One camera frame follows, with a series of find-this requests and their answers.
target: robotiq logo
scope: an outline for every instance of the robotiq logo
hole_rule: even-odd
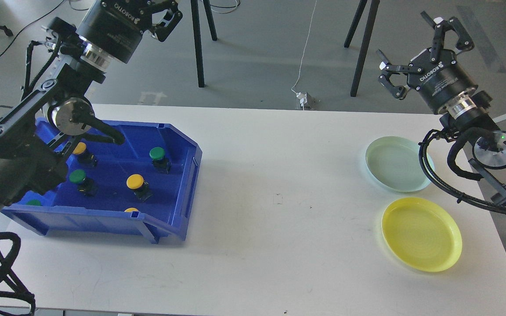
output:
[[[430,76],[432,76],[432,74],[434,74],[435,72],[437,72],[439,69],[441,69],[443,67],[444,67],[444,64],[442,64],[442,62],[439,62],[438,66],[436,66],[435,68],[431,69],[430,72],[427,72],[424,76],[422,76],[421,78],[419,78],[419,80],[421,82],[423,82],[424,80],[426,80],[427,78],[429,78]]]
[[[128,12],[125,8],[121,7],[120,4],[114,4],[114,8],[118,10],[121,14],[123,14],[125,17],[127,17],[129,20],[134,22],[134,24],[138,24],[140,22],[139,18],[134,18],[134,16]]]

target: floor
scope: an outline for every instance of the floor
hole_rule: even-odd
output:
[[[0,24],[18,31],[60,4],[61,0],[0,0]],[[92,0],[65,1],[52,14],[26,28],[0,58],[0,116],[15,106],[24,80],[25,48],[42,40],[40,29],[54,16],[79,24]],[[234,0],[211,0],[231,6]],[[261,4],[241,0],[230,14],[214,14],[219,40],[210,40],[201,7],[202,48],[206,87],[198,88],[188,1],[179,8],[184,18],[164,43],[145,34],[128,64],[113,62],[103,84],[93,84],[86,96],[94,104],[144,104],[149,106],[203,106],[220,108],[277,108],[295,110],[291,91],[308,92],[322,111],[429,113],[416,92],[395,100],[377,82],[383,50],[394,64],[406,64],[429,47],[433,32],[420,16],[458,17],[474,38],[476,48],[458,56],[470,76],[494,98],[493,117],[506,113],[506,0],[383,0],[369,45],[358,95],[349,96],[362,41],[363,16],[350,48],[343,48],[357,1],[297,0]],[[10,44],[0,31],[0,53]],[[447,35],[452,48],[454,35]],[[48,58],[44,49],[34,54],[33,69]],[[402,77],[394,80],[402,84]],[[361,130],[371,126],[361,126]],[[484,187],[484,195],[489,196]],[[506,218],[494,216],[506,247]]]

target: blue plastic bin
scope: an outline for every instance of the blue plastic bin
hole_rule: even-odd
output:
[[[122,145],[86,142],[98,159],[96,168],[79,164],[72,155],[69,172],[83,169],[97,186],[94,197],[77,191],[66,181],[44,196],[28,192],[2,213],[36,234],[49,230],[75,230],[141,235],[156,244],[160,237],[176,234],[185,240],[191,214],[202,151],[190,138],[170,124],[106,121],[126,137]],[[36,133],[48,142],[58,131],[45,120],[36,122]],[[158,172],[151,163],[149,150],[163,147],[171,161],[169,174]],[[153,196],[140,202],[126,187],[126,179],[141,174]],[[30,206],[30,200],[42,206]],[[124,212],[137,208],[138,212]]]

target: robotic arm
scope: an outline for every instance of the robotic arm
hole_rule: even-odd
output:
[[[152,24],[152,15],[161,11],[166,11],[161,22]],[[120,132],[95,118],[84,94],[91,82],[104,81],[112,60],[130,60],[146,30],[162,42],[181,18],[174,0],[157,4],[101,0],[93,4],[77,29],[59,18],[50,23],[45,44],[61,55],[56,71],[34,89],[40,76],[28,84],[28,63],[22,102],[0,118],[0,210],[19,201],[28,190],[44,194],[64,182],[66,160],[82,138],[124,142]],[[34,133],[39,110],[60,131],[47,144]],[[92,127],[106,136],[86,134]]]
[[[416,90],[434,114],[441,114],[443,130],[432,130],[420,145],[419,160],[426,176],[436,186],[458,199],[474,206],[506,214],[506,184],[502,184],[488,169],[506,168],[506,131],[493,122],[488,114],[492,98],[484,91],[476,92],[478,85],[458,64],[456,56],[472,50],[474,43],[457,18],[432,19],[422,12],[424,20],[434,29],[432,46],[410,60],[408,65],[393,65],[378,50],[382,58],[378,81],[394,98],[403,100],[409,90]],[[444,48],[446,32],[455,31],[458,36],[456,49]],[[407,76],[406,86],[394,86],[392,75]],[[443,138],[454,142],[448,153],[447,164],[456,175],[470,180],[486,181],[497,190],[491,202],[480,200],[460,192],[444,182],[428,164],[427,147],[432,140]],[[456,156],[465,144],[472,146],[473,158],[468,162],[476,172],[466,172],[456,164]]]

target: green button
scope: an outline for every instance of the green button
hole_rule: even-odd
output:
[[[28,202],[26,202],[27,205],[32,205],[32,206],[42,206],[42,203],[39,201],[39,200],[30,200]]]
[[[85,171],[82,169],[77,169],[76,171],[72,172],[70,174],[70,181],[75,184],[81,184],[83,180],[85,180],[85,177],[87,174],[85,174]]]
[[[165,158],[165,150],[161,147],[154,147],[149,151],[149,157],[152,160],[161,160]]]

